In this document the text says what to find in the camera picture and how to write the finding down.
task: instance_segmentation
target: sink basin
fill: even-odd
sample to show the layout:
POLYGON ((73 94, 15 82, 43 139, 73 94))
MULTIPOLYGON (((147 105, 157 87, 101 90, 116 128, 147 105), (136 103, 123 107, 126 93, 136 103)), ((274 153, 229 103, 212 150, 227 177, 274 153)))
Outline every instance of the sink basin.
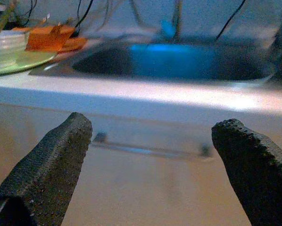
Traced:
POLYGON ((32 74, 183 83, 252 81, 268 76, 262 56, 254 46, 110 42, 32 74))

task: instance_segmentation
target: faucet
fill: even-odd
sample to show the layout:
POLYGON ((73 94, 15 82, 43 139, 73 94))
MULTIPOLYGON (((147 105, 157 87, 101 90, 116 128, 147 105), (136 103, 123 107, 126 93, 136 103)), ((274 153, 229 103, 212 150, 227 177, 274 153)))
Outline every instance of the faucet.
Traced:
POLYGON ((182 0, 175 0, 174 2, 174 14, 171 23, 168 21, 162 21, 162 35, 165 39, 172 42, 178 41, 181 33, 181 17, 182 17, 182 0))

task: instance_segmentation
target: orange object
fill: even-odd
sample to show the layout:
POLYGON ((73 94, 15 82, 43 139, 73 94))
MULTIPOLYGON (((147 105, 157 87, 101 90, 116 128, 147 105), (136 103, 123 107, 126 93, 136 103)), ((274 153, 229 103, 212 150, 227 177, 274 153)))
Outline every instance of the orange object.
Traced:
POLYGON ((63 52, 69 52, 77 49, 81 49, 87 42, 88 40, 86 38, 72 38, 68 39, 63 47, 61 48, 58 53, 63 53, 63 52))
MULTIPOLYGON (((27 31, 30 28, 14 28, 27 31)), ((58 52, 69 39, 75 28, 67 25, 36 27, 30 31, 26 50, 58 52)))

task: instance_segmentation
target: stainless steel sink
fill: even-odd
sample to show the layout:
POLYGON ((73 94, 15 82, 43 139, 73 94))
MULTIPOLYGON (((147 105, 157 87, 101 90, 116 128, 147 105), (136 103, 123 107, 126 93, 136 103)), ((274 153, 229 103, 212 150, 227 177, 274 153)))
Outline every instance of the stainless steel sink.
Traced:
POLYGON ((106 42, 31 74, 142 81, 256 81, 268 76, 255 46, 106 42))

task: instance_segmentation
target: green plate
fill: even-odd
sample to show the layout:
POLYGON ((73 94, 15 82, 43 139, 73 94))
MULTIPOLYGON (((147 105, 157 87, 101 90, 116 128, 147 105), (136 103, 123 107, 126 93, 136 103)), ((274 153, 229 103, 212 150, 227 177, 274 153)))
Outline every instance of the green plate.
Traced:
POLYGON ((53 59, 56 53, 25 51, 14 65, 0 68, 0 74, 14 73, 41 65, 53 59))

